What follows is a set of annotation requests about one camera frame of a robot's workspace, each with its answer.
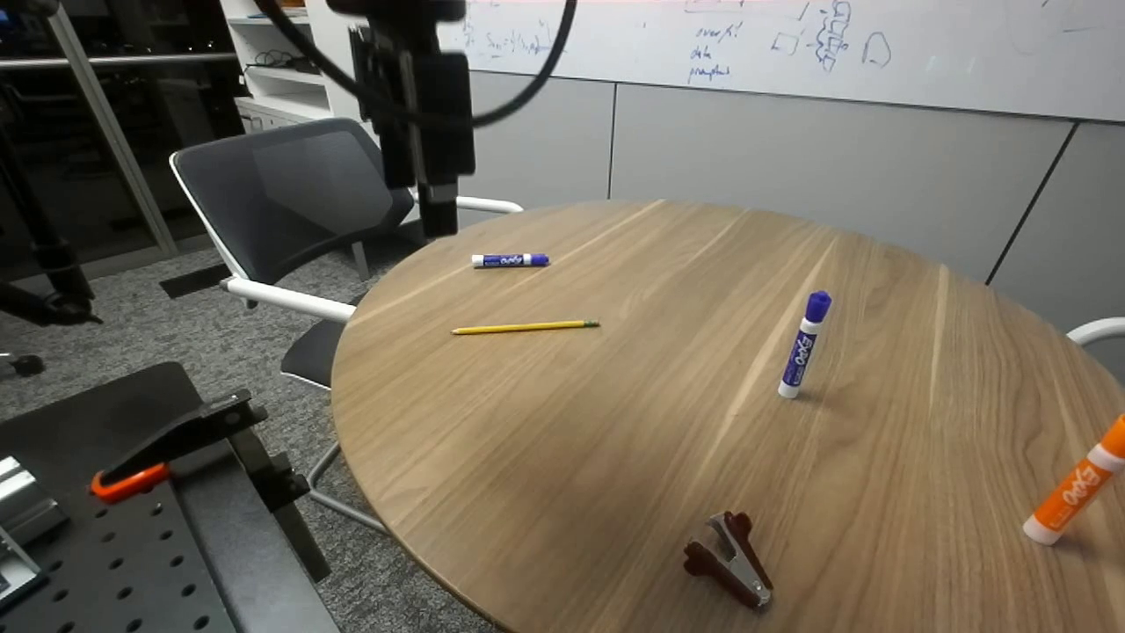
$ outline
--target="whiteboard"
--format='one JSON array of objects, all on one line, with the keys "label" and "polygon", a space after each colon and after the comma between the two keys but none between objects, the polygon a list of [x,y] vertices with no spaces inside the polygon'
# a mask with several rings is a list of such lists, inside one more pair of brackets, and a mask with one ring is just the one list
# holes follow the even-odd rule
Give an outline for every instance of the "whiteboard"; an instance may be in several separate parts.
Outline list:
[{"label": "whiteboard", "polygon": [[[468,0],[476,72],[534,75],[563,0]],[[1125,0],[579,0],[560,78],[1125,121]]]}]

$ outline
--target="pencil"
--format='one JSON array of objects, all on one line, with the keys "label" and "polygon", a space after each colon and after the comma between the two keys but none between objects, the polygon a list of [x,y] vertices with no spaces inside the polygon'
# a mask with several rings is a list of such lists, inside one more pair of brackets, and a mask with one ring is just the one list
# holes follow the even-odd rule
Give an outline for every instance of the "pencil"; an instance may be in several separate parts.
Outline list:
[{"label": "pencil", "polygon": [[525,332],[592,332],[592,326],[601,326],[601,323],[599,319],[471,323],[471,326],[455,326],[455,339],[525,336]]}]

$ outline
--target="metal plate with holes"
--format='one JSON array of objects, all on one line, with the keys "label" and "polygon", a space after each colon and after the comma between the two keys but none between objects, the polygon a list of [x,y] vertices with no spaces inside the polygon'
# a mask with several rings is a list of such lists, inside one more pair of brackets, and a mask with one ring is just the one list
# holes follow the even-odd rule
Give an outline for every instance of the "metal plate with holes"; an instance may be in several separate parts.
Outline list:
[{"label": "metal plate with holes", "polygon": [[29,549],[50,579],[0,617],[0,633],[234,631],[169,486],[65,506],[70,525]]}]

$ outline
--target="round wooden table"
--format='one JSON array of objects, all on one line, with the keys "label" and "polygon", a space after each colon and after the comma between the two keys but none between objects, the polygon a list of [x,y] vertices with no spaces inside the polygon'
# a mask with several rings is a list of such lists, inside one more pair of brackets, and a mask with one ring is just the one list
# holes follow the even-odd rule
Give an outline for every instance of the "round wooden table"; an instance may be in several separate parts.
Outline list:
[{"label": "round wooden table", "polygon": [[[481,249],[551,269],[471,271]],[[799,402],[804,296],[833,292]],[[458,323],[601,319],[455,339]],[[395,540],[510,631],[1125,631],[1125,481],[1020,525],[1125,408],[1041,317],[782,216],[531,210],[435,238],[359,305],[343,456]],[[683,571],[752,517],[774,604]]]}]

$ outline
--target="gray wall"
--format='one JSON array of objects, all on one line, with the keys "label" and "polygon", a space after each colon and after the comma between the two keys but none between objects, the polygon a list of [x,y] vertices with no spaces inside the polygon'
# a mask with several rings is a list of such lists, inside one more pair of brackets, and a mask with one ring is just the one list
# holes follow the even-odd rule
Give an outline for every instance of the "gray wall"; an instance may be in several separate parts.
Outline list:
[{"label": "gray wall", "polygon": [[[529,78],[479,75],[476,109]],[[895,242],[1070,332],[1125,314],[1125,126],[551,81],[479,135],[471,193],[721,202]],[[1125,340],[1098,345],[1125,378]]]}]

